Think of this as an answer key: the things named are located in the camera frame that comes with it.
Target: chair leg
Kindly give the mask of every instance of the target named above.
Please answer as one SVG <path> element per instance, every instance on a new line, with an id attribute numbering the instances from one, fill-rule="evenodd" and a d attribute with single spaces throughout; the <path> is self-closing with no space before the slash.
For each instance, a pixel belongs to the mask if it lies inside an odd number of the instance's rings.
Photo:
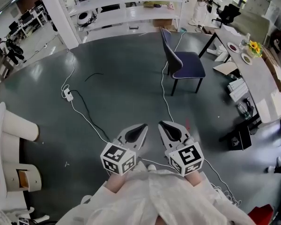
<path id="1" fill-rule="evenodd" d="M 174 92 L 175 92 L 175 89 L 176 89 L 176 86 L 177 86 L 177 82 L 178 82 L 178 79 L 175 79 L 175 82 L 174 82 L 174 87 L 173 87 L 173 90 L 172 90 L 172 94 L 171 96 L 174 95 Z"/>
<path id="2" fill-rule="evenodd" d="M 197 89 L 196 89 L 196 93 L 197 93 L 198 90 L 199 90 L 199 87 L 200 87 L 200 85 L 201 85 L 202 80 L 203 80 L 203 78 L 200 78 L 199 84 L 198 84 Z"/>

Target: chair seat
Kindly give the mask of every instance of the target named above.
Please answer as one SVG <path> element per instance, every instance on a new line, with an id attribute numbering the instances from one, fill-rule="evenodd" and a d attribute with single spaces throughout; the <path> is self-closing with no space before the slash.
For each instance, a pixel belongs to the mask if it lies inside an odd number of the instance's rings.
<path id="1" fill-rule="evenodd" d="M 205 77 L 205 71 L 201 60 L 195 52 L 175 52 L 175 54 L 182 61 L 183 67 L 172 75 L 173 78 Z"/>

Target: person standing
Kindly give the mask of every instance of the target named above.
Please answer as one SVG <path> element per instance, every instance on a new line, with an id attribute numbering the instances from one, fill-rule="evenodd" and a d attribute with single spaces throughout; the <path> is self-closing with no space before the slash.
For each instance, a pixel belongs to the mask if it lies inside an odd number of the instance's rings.
<path id="1" fill-rule="evenodd" d="M 204 16 L 207 13 L 207 2 L 208 0 L 197 0 L 192 18 L 188 22 L 189 25 L 198 26 L 203 24 Z"/>
<path id="2" fill-rule="evenodd" d="M 12 49 L 9 50 L 6 46 L 6 41 L 2 40 L 1 38 L 0 38 L 0 48 L 3 51 L 3 53 L 7 55 L 14 62 L 16 67 L 19 65 L 19 61 L 17 58 L 21 59 L 23 63 L 26 62 L 26 60 L 24 60 L 25 58 L 23 55 L 14 52 Z"/>

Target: gray floor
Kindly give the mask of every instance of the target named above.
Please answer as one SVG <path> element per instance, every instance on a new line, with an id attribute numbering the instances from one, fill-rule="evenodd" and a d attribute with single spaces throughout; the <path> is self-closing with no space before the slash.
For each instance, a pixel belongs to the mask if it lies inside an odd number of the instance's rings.
<path id="1" fill-rule="evenodd" d="M 173 35 L 177 44 L 179 34 Z M 209 35 L 184 34 L 177 51 L 200 52 Z M 67 81 L 71 90 L 84 97 L 92 119 L 113 139 L 124 128 L 147 123 L 149 131 L 142 157 L 167 164 L 157 123 L 170 120 L 162 98 L 161 70 L 165 55 L 159 33 L 128 35 L 82 44 L 72 50 L 76 70 Z M 241 209 L 251 211 L 267 203 L 281 201 L 281 174 L 265 174 L 264 169 L 281 156 L 280 125 L 272 124 L 252 136 L 245 151 L 229 151 L 218 142 L 239 119 L 235 104 L 224 90 L 228 77 L 214 71 L 214 57 L 205 54 L 206 71 L 198 94 L 196 80 L 179 81 L 169 96 L 173 80 L 165 76 L 164 87 L 175 122 L 190 124 L 190 133 L 200 142 L 204 156 L 228 183 Z M 100 162 L 104 143 L 89 124 L 62 99 L 60 87 L 72 71 L 72 55 L 66 51 L 37 61 L 12 74 L 0 84 L 0 100 L 8 110 L 40 127 L 36 142 L 24 142 L 27 163 L 40 170 L 43 189 L 30 193 L 37 214 L 59 219 L 84 195 L 93 195 L 108 178 Z M 92 73 L 95 75 L 84 81 Z M 73 92 L 75 108 L 86 114 L 81 99 Z M 203 171 L 212 183 L 225 186 L 207 163 Z"/>

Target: person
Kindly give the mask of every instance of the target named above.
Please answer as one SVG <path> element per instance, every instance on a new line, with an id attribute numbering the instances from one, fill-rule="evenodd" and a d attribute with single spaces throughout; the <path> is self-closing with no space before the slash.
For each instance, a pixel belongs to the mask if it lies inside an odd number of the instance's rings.
<path id="1" fill-rule="evenodd" d="M 193 26 L 203 25 L 204 16 L 207 13 L 207 2 L 208 0 L 197 0 L 193 10 L 192 18 L 188 22 L 189 25 L 193 25 Z"/>
<path id="2" fill-rule="evenodd" d="M 185 177 L 148 169 L 139 162 L 123 176 L 113 173 L 97 192 L 82 199 L 57 225 L 253 225 L 204 173 Z"/>
<path id="3" fill-rule="evenodd" d="M 276 166 L 269 166 L 266 171 L 268 173 L 281 173 L 281 157 L 277 157 L 277 164 Z"/>
<path id="4" fill-rule="evenodd" d="M 19 65 L 19 61 L 17 60 L 17 58 L 21 59 L 23 63 L 26 62 L 23 55 L 14 52 L 12 49 L 9 50 L 6 46 L 6 40 L 2 40 L 1 38 L 0 38 L 0 48 L 3 51 L 3 53 L 7 55 L 14 62 L 16 67 Z"/>

